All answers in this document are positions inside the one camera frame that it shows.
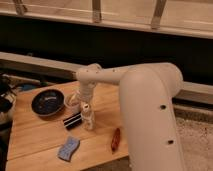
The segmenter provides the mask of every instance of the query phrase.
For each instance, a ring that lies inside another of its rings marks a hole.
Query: black bowl
[[[37,94],[32,101],[32,109],[39,116],[56,114],[64,106],[64,95],[59,90],[48,89]]]

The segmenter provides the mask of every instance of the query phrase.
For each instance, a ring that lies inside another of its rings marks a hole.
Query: orange object
[[[121,139],[121,131],[119,128],[117,128],[112,138],[112,143],[111,143],[112,152],[115,152],[118,149],[120,139]]]

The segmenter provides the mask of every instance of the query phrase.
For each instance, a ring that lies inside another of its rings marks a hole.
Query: floor
[[[92,18],[90,0],[24,0],[29,15],[40,14],[46,17],[74,17],[75,20]],[[102,19],[134,24],[151,23],[156,0],[104,0],[101,1]],[[213,4],[211,0],[169,0],[166,2],[161,26],[213,30]],[[15,11],[11,0],[0,0],[0,10]]]
[[[178,131],[181,137],[188,171],[213,171],[213,111],[174,105]],[[0,115],[0,121],[9,118]],[[8,142],[10,130],[0,132]],[[6,153],[0,151],[0,171],[4,170]],[[130,171],[125,157],[86,171]]]

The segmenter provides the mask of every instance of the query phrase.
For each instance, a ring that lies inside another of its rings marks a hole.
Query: wooden table
[[[96,87],[93,99],[96,116],[94,131],[86,131],[83,126],[67,131],[62,120],[71,113],[66,108],[46,119],[41,119],[33,113],[31,102],[39,92],[54,88],[62,91],[66,97],[74,92],[77,86],[77,82],[58,84],[18,95],[7,156],[7,171],[84,170],[128,155],[117,86],[98,84]],[[117,127],[121,128],[122,139],[118,151],[112,154],[111,139]],[[68,136],[81,140],[80,147],[72,156],[71,162],[65,162],[57,157],[59,148],[66,142]]]

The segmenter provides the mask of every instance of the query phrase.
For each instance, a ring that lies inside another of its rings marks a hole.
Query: gray floor
[[[213,111],[176,106],[176,121],[188,171],[213,171]],[[86,171],[130,171],[125,157]]]

